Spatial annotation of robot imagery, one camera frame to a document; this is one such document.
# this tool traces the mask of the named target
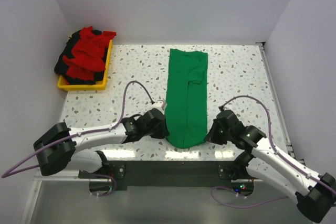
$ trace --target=yellow plastic crate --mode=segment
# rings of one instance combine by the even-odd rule
[[[107,83],[107,75],[109,72],[110,56],[111,56],[112,47],[113,47],[113,43],[112,43],[112,40],[110,40],[109,49],[107,50],[107,56],[106,56],[105,73],[104,73],[104,78],[102,81],[97,81],[95,85],[67,85],[63,76],[59,76],[57,87],[60,89],[64,89],[65,91],[104,90],[106,88],[106,83]]]

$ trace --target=red cloth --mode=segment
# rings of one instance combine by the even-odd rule
[[[73,59],[63,55],[63,61],[69,66],[67,75],[71,78],[93,81],[95,72],[105,70],[102,58],[110,40],[117,34],[113,31],[103,31],[101,35],[94,35],[92,29],[92,26],[85,27],[79,32],[80,40],[71,50]]]

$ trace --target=gray floor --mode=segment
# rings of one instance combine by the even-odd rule
[[[250,205],[280,196],[264,183],[245,200],[218,191],[227,203]],[[289,199],[253,209],[232,209],[219,205],[209,188],[129,187],[97,199],[90,196],[88,182],[43,182],[32,223],[124,224],[124,223],[211,223],[211,224],[308,224]]]

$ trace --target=green cloth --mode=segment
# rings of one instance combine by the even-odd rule
[[[204,143],[207,133],[208,54],[170,49],[166,123],[167,140],[178,148]]]

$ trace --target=green pants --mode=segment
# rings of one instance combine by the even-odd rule
[[[167,140],[178,148],[204,143],[207,133],[208,54],[170,50],[167,84]]]

